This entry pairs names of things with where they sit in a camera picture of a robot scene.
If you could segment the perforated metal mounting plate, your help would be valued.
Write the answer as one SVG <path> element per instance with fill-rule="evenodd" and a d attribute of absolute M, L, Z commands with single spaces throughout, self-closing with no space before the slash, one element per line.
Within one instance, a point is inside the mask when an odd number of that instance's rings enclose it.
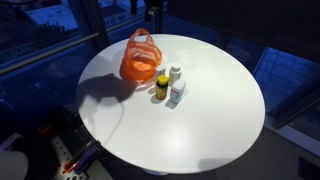
<path fill-rule="evenodd" d="M 86 173 L 77 174 L 72 168 L 66 169 L 65 165 L 73 156 L 58 135 L 54 135 L 51 144 L 56 152 L 58 159 L 58 169 L 52 180 L 87 180 Z"/>

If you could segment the brown bottle yellow cap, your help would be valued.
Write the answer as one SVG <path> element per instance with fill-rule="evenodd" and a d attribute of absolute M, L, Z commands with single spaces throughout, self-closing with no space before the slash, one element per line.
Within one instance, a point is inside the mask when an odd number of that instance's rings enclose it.
<path fill-rule="evenodd" d="M 156 83 L 156 98 L 159 100 L 164 100 L 167 96 L 168 89 L 168 77 L 165 75 L 160 75 Z"/>

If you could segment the white pill bottle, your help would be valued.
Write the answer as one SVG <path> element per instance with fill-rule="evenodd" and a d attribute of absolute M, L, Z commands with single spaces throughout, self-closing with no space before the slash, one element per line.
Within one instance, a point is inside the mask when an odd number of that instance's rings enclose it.
<path fill-rule="evenodd" d="M 180 78 L 181 73 L 182 73 L 181 65 L 178 64 L 178 63 L 173 64 L 171 66 L 171 68 L 170 68 L 170 71 L 169 71 L 169 82 L 168 82 L 168 84 L 170 86 L 172 86 L 174 84 L 174 82 Z"/>

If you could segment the small white bottle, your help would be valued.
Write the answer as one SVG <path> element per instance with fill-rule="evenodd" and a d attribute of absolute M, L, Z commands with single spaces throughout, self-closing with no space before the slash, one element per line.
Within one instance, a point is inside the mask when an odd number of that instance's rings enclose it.
<path fill-rule="evenodd" d="M 165 66 L 165 65 L 159 65 L 159 66 L 156 68 L 155 79 L 158 79 L 158 77 L 159 77 L 160 75 L 164 75 L 164 74 L 165 74 L 165 71 L 166 71 L 166 66 Z"/>

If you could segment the white light-blue rectangular container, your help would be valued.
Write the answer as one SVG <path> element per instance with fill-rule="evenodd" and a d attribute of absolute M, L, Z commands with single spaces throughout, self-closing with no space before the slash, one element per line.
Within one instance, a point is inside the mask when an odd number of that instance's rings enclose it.
<path fill-rule="evenodd" d="M 178 103 L 183 96 L 186 87 L 186 82 L 182 79 L 176 80 L 171 87 L 170 100 L 173 103 Z"/>

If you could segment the white cylindrical object corner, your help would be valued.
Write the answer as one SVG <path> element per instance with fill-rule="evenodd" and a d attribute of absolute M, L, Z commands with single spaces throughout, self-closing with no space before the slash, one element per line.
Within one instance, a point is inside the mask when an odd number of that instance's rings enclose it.
<path fill-rule="evenodd" d="M 20 151 L 0 152 L 0 180 L 25 180 L 29 168 L 27 156 Z"/>

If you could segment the orange plastic bag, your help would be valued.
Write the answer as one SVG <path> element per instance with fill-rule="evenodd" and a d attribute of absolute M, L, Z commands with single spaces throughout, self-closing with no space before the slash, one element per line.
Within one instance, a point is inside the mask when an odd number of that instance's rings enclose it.
<path fill-rule="evenodd" d="M 139 28 L 127 42 L 120 65 L 120 76 L 136 82 L 152 80 L 161 62 L 162 52 L 152 36 L 146 29 Z"/>

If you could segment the purple orange clamp near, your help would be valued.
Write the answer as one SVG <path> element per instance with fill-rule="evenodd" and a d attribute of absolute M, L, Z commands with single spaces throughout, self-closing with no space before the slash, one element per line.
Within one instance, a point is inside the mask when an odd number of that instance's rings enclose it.
<path fill-rule="evenodd" d="M 89 167 L 100 152 L 98 145 L 98 141 L 90 141 L 84 145 L 74 157 L 63 165 L 63 171 L 66 173 L 74 171 L 76 174 L 81 174 Z"/>

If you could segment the purple orange clamp far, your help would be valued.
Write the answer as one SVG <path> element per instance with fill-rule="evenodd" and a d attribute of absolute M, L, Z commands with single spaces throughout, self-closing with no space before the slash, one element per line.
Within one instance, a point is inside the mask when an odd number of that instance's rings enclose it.
<path fill-rule="evenodd" d="M 42 135 L 50 134 L 54 129 L 53 125 L 42 125 L 38 128 L 38 132 Z"/>

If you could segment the purple orange clamp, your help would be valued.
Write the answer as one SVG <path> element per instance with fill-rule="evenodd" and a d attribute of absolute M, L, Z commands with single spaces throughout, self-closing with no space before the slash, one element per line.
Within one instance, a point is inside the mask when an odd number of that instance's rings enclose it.
<path fill-rule="evenodd" d="M 74 157 L 63 165 L 63 171 L 66 173 L 74 171 L 76 174 L 81 174 L 89 167 L 100 152 L 98 145 L 98 141 L 90 141 L 84 145 Z"/>
<path fill-rule="evenodd" d="M 38 132 L 42 135 L 50 134 L 54 129 L 53 125 L 42 125 L 38 128 Z"/>

